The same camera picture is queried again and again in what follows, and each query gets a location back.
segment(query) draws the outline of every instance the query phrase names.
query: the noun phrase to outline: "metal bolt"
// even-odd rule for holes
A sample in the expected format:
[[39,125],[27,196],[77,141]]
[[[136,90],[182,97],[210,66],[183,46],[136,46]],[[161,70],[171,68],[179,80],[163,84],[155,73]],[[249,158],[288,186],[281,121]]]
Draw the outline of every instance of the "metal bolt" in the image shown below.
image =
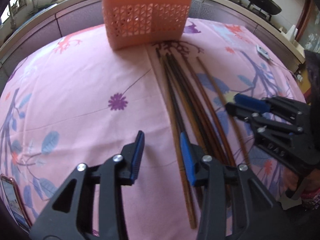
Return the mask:
[[114,162],[118,163],[123,160],[123,156],[121,154],[117,154],[117,155],[113,156],[112,159]]
[[257,131],[258,131],[258,133],[262,133],[262,132],[264,132],[266,129],[264,128],[264,127],[259,127],[258,129],[257,129]]
[[203,156],[202,156],[202,160],[203,160],[205,163],[208,163],[208,162],[212,161],[212,156],[210,156],[210,155],[203,155]]
[[77,170],[78,170],[78,171],[84,171],[86,168],[87,168],[87,165],[85,165],[84,163],[80,163],[80,164],[77,166]]
[[240,164],[240,165],[239,165],[239,170],[241,170],[241,171],[247,171],[247,170],[248,170],[248,166],[245,165],[245,164]]

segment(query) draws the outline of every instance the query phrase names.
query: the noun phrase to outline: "kitchen counter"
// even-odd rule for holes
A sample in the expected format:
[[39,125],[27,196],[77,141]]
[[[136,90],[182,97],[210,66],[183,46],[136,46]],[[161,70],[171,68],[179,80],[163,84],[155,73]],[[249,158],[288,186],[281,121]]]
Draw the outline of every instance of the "kitchen counter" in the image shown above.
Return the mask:
[[[228,9],[230,15],[237,14],[242,18],[249,19],[252,23],[256,23],[256,26],[260,29],[253,27],[255,32],[252,32],[268,47],[271,47],[274,43],[283,45],[287,58],[296,58],[294,59],[295,66],[305,62],[303,53],[299,52],[276,28],[256,14],[230,0],[209,0],[209,2],[215,4],[215,6]],[[42,46],[70,33],[99,24],[103,24],[100,0],[65,0],[55,4],[25,22],[0,47],[0,67],[2,65],[6,74],[10,76],[18,62]],[[266,39],[270,37],[273,39],[266,42],[262,39],[262,34]],[[288,66],[291,64],[284,64],[292,71],[297,69],[297,67]]]

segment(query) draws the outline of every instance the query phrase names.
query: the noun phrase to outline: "basket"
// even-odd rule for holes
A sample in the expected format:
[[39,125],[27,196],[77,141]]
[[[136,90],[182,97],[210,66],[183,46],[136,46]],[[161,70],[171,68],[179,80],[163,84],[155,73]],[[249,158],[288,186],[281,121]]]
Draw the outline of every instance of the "basket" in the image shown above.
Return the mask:
[[102,0],[112,49],[180,39],[191,0]]

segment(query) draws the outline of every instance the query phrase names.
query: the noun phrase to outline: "purple branch print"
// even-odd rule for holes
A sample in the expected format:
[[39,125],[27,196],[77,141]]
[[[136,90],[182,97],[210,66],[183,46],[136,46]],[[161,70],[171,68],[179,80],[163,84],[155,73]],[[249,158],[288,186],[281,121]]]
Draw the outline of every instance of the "purple branch print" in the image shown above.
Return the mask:
[[124,110],[128,104],[128,101],[125,101],[125,98],[126,97],[123,97],[123,95],[119,93],[111,96],[109,100],[109,107],[111,107],[111,110]]

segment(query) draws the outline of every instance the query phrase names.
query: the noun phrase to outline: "pink tablecloth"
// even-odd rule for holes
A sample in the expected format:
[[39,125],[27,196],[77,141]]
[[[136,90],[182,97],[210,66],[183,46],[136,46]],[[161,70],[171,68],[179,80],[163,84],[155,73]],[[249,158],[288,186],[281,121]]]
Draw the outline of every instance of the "pink tablecloth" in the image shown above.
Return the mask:
[[[256,44],[270,53],[273,62],[258,56]],[[103,25],[54,41],[19,63],[0,99],[0,170],[16,180],[33,222],[78,163],[103,163],[143,130],[146,146],[139,179],[123,188],[129,238],[196,239],[196,230],[189,227],[156,48],[174,53],[183,67],[181,57],[188,58],[237,164],[244,161],[240,146],[196,56],[227,100],[238,92],[256,98],[277,94],[304,100],[289,71],[241,26],[189,19],[180,41],[116,52],[109,47]],[[284,190],[281,165],[252,147],[250,128],[238,124],[251,149],[252,169],[278,197]],[[7,205],[2,188],[0,196]],[[94,227],[99,230],[96,216]]]

